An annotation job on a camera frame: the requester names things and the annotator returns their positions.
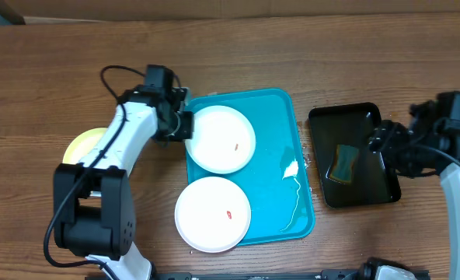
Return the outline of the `white plate blue rim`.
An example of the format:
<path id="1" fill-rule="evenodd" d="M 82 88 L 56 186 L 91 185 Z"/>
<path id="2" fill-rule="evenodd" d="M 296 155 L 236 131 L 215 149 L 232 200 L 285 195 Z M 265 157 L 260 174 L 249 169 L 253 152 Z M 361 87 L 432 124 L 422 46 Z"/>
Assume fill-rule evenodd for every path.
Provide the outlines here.
<path id="1" fill-rule="evenodd" d="M 231 107 L 205 107 L 194 115 L 193 136 L 185 141 L 190 158 L 211 173 L 241 170 L 252 159 L 256 134 L 250 121 Z"/>

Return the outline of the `yellow green sponge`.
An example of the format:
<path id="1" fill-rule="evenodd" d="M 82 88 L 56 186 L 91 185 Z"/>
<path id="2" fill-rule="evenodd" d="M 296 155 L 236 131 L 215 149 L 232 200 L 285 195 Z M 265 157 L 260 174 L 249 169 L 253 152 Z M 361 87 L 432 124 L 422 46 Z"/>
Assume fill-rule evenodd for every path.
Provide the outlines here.
<path id="1" fill-rule="evenodd" d="M 339 184 L 351 184 L 358 157 L 358 148 L 350 145 L 337 145 L 327 177 Z"/>

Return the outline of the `white plate green rim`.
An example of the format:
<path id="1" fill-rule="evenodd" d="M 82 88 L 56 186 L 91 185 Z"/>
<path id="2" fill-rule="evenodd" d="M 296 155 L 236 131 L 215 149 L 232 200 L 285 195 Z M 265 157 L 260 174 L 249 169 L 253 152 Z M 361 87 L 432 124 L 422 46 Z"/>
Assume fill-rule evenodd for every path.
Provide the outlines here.
<path id="1" fill-rule="evenodd" d="M 66 164 L 78 163 L 95 147 L 106 131 L 107 128 L 93 128 L 81 133 L 67 147 L 62 162 Z"/>

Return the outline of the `white plate red stain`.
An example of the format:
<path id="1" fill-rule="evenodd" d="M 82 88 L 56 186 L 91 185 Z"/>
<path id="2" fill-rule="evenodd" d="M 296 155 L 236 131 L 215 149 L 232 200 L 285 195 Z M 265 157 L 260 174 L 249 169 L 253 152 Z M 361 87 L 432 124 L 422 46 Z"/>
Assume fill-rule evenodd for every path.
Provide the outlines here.
<path id="1" fill-rule="evenodd" d="M 221 253 L 247 234 L 251 208 L 237 184 L 222 177 L 204 177 L 180 194 L 174 218 L 179 235 L 192 248 Z"/>

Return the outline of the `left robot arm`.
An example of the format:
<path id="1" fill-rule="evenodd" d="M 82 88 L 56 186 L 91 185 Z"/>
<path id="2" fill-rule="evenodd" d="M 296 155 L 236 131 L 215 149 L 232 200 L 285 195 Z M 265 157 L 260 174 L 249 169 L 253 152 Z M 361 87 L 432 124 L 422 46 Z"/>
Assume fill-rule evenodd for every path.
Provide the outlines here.
<path id="1" fill-rule="evenodd" d="M 75 164 L 54 171 L 54 216 L 44 237 L 44 256 L 54 241 L 94 264 L 109 279 L 150 279 L 152 263 L 134 244 L 136 215 L 129 176 L 150 139 L 181 142 L 191 137 L 193 113 L 185 110 L 186 87 L 137 86 L 117 97 L 110 126 Z"/>

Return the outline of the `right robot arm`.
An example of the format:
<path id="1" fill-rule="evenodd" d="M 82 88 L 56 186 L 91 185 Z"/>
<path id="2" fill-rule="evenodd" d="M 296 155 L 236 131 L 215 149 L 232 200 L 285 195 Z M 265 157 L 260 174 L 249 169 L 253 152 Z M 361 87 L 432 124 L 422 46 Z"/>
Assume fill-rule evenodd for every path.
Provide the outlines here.
<path id="1" fill-rule="evenodd" d="M 409 127 L 382 121 L 368 147 L 403 177 L 439 176 L 448 210 L 449 277 L 460 279 L 460 105 L 428 101 L 412 105 L 410 113 Z"/>

